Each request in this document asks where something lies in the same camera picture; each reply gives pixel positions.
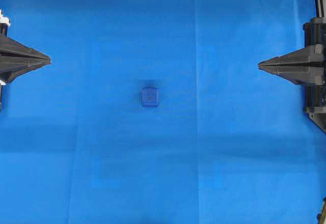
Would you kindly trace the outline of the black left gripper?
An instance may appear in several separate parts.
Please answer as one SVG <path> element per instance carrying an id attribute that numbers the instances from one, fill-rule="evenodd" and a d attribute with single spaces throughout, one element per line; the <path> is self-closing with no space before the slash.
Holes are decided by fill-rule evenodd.
<path id="1" fill-rule="evenodd" d="M 21 58 L 36 58 L 47 61 L 32 62 L 30 64 L 1 64 L 1 85 L 0 85 L 0 102 L 2 107 L 2 93 L 3 86 L 6 83 L 11 83 L 14 79 L 22 76 L 28 72 L 40 69 L 44 66 L 50 65 L 51 58 L 33 48 L 27 47 L 9 37 L 7 37 L 8 27 L 11 26 L 11 20 L 6 17 L 1 10 L 0 15 L 1 26 L 1 55 L 9 57 L 21 57 Z"/>

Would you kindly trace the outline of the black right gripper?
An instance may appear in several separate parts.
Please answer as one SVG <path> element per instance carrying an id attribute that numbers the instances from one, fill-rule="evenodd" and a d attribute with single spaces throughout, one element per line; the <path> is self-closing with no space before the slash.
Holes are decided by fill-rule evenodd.
<path id="1" fill-rule="evenodd" d="M 305 86 L 306 107 L 325 107 L 325 18 L 312 18 L 303 30 L 304 48 L 260 62 L 258 68 Z"/>

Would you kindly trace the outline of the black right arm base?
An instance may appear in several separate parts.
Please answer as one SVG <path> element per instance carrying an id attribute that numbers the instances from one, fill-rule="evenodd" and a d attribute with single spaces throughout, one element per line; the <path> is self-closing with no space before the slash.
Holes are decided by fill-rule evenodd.
<path id="1" fill-rule="evenodd" d="M 304 112 L 308 114 L 309 119 L 325 133 L 325 106 L 305 107 Z"/>

